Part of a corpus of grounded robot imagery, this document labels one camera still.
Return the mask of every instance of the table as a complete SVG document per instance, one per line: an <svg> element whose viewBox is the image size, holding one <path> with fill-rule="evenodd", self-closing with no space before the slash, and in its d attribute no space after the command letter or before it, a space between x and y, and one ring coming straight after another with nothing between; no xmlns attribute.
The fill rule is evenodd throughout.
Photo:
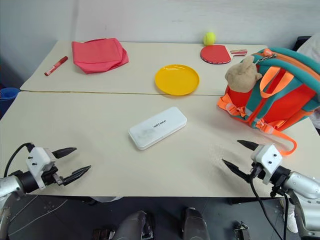
<svg viewBox="0 0 320 240"><path fill-rule="evenodd" d="M251 150L236 141L265 144L264 135L216 107L219 96L20 92L0 121L1 172L25 142L54 151L78 150L56 162L58 173L92 165L68 186L53 184L43 195L64 196L197 196L253 197L250 187L223 164L222 158L249 172ZM187 125L146 150L138 150L128 130L169 107L177 106ZM283 166L308 176L319 174L320 137L309 119L285 131L296 139L295 153ZM20 152L9 172L27 170L27 151ZM271 185L257 180L261 197Z"/></svg>
<svg viewBox="0 0 320 240"><path fill-rule="evenodd" d="M157 71L170 64L187 65L195 69L200 84L193 95L223 95L227 86L226 71L244 57L235 56L230 63L213 65L200 58L203 44L122 42L129 63L103 73L85 74L73 63L71 42L58 41L34 74L22 85L23 91L91 92L162 94L155 86ZM265 45L227 44L229 50L247 49L248 54L266 48ZM45 76L53 64L64 56L69 60L50 76Z"/></svg>

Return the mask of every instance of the pink cloth bag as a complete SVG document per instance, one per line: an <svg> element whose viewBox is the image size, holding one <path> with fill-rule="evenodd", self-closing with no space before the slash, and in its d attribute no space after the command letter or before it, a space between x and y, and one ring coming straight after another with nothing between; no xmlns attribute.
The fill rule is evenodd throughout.
<svg viewBox="0 0 320 240"><path fill-rule="evenodd" d="M129 62L127 51L116 38L72 42L73 63L86 74L106 72Z"/></svg>

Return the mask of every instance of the red paddle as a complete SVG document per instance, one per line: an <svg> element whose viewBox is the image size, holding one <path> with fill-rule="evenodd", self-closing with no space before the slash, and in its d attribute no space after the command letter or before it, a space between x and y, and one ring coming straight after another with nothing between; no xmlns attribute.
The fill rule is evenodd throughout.
<svg viewBox="0 0 320 240"><path fill-rule="evenodd" d="M229 51L224 45L205 46L200 52L203 61L209 64L227 64L233 56L245 56L247 49Z"/></svg>

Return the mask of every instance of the stuffed toy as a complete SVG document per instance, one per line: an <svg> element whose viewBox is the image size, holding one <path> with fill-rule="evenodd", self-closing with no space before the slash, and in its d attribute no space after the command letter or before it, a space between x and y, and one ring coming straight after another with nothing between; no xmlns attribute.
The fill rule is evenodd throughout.
<svg viewBox="0 0 320 240"><path fill-rule="evenodd" d="M225 79L231 90L239 93L249 92L262 78L254 64L254 56L247 56L242 62L233 65L225 74Z"/></svg>

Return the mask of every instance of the blue object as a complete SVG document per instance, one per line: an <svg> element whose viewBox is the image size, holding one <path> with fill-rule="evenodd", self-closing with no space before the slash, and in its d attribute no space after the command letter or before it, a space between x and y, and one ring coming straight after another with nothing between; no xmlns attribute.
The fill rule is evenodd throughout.
<svg viewBox="0 0 320 240"><path fill-rule="evenodd" d="M0 119L6 113L19 92L20 90L15 87L6 87L0 89Z"/></svg>

